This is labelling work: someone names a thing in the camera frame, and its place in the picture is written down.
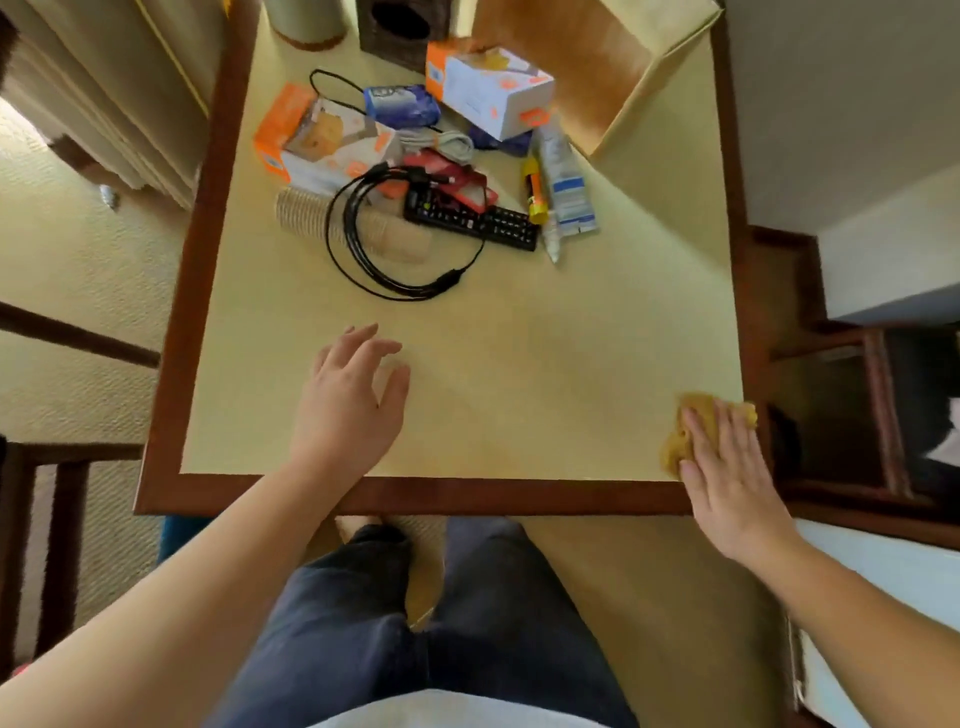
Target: table top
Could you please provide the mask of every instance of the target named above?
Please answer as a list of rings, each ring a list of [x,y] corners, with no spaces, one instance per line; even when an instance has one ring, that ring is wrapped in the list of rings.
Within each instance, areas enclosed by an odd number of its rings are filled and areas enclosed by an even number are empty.
[[[360,85],[417,76],[360,53],[354,36],[297,51],[259,2],[235,3],[137,511],[229,505],[282,462],[312,354],[346,324],[376,320],[413,369],[407,422],[343,511],[686,512],[657,457],[676,395],[750,394],[734,313],[731,241],[745,221],[725,43],[714,32],[694,47],[617,147],[636,165],[630,194],[608,179],[623,178],[620,159],[608,177],[584,163],[602,229],[568,239],[561,266],[488,245],[459,286],[408,305],[352,287],[320,241],[279,228],[280,182],[251,140],[280,86],[315,66]],[[336,84],[322,90],[353,101]],[[518,161],[486,153],[476,164],[500,204],[520,209]],[[429,265],[446,270],[475,245],[435,239]]]

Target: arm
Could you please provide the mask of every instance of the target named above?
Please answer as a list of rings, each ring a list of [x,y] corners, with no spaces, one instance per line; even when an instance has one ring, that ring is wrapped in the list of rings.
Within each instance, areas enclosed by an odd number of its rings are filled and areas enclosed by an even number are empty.
[[[681,464],[693,516],[810,635],[874,728],[950,725],[960,715],[960,634],[808,544],[774,489],[755,432],[717,405],[718,450],[684,412],[695,461]]]
[[[288,462],[34,665],[0,686],[0,726],[199,725],[251,650],[321,521],[393,443],[410,373],[381,402],[372,379],[394,341],[376,325],[321,351]]]

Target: right hand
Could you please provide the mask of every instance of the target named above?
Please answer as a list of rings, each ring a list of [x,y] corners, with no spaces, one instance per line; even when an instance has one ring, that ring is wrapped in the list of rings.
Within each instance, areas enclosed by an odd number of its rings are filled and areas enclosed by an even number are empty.
[[[756,432],[736,408],[719,400],[714,406],[718,449],[710,444],[699,415],[684,411],[694,460],[681,462],[681,480],[693,518],[710,542],[727,558],[756,571],[772,551],[804,541],[774,488]]]

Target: tissue box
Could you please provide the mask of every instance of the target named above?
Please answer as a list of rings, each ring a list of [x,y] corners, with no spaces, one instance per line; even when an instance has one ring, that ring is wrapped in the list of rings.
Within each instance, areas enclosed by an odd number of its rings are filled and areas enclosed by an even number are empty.
[[[394,130],[294,84],[276,97],[253,147],[269,171],[325,196],[381,161],[396,164],[402,155]]]
[[[553,76],[504,48],[478,47],[470,38],[431,41],[427,91],[497,141],[543,124]]]

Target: blue package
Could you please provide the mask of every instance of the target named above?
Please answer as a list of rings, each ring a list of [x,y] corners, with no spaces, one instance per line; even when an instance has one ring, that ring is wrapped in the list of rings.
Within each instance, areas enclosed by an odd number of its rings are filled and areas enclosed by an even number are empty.
[[[391,129],[429,127],[440,121],[440,105],[423,85],[374,85],[363,91],[367,115]]]
[[[534,131],[531,129],[519,136],[511,136],[509,139],[498,141],[480,127],[470,124],[470,128],[467,129],[467,136],[473,142],[474,149],[498,149],[512,157],[526,157],[530,151],[530,142],[534,137]]]

